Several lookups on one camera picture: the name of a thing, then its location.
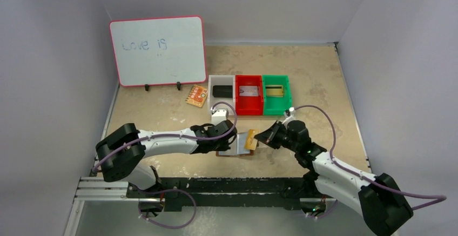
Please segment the gold credit card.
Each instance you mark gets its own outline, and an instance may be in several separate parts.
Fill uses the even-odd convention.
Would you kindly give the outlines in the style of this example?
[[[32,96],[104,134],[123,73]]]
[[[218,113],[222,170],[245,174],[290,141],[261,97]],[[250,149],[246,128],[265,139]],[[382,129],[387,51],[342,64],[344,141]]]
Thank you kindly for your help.
[[[247,138],[245,141],[244,148],[250,151],[255,151],[258,146],[258,140],[255,139],[255,136],[260,133],[259,130],[250,129],[247,132]]]

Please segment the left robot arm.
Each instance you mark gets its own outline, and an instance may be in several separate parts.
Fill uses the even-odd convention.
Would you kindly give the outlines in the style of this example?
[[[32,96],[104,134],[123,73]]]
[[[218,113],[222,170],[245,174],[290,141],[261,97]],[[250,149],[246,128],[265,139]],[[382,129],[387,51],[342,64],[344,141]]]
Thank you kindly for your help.
[[[144,158],[226,151],[236,135],[230,120],[169,132],[139,130],[127,123],[96,145],[99,162],[93,169],[102,172],[105,182],[127,181],[153,198],[160,193],[161,183],[156,169],[141,163]]]

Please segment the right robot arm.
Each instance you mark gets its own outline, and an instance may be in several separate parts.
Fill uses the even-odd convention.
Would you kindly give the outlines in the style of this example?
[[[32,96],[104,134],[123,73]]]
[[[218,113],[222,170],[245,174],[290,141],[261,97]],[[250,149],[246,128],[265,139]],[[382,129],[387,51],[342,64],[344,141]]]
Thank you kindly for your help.
[[[273,149],[283,147],[294,152],[300,166],[314,174],[303,182],[305,193],[335,198],[361,215],[375,235],[392,235],[413,216],[405,197],[393,192],[399,187],[391,176],[376,176],[332,158],[329,151],[311,140],[302,121],[277,121],[254,139]]]

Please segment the brown leather card holder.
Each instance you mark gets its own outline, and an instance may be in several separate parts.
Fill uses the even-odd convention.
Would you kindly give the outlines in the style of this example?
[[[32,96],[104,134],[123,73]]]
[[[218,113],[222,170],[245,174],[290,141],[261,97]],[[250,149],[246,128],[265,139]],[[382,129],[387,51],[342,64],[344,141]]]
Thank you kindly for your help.
[[[217,151],[217,157],[246,157],[254,155],[254,150],[245,147],[248,138],[248,132],[238,133],[235,141],[230,144],[230,149],[226,151]]]

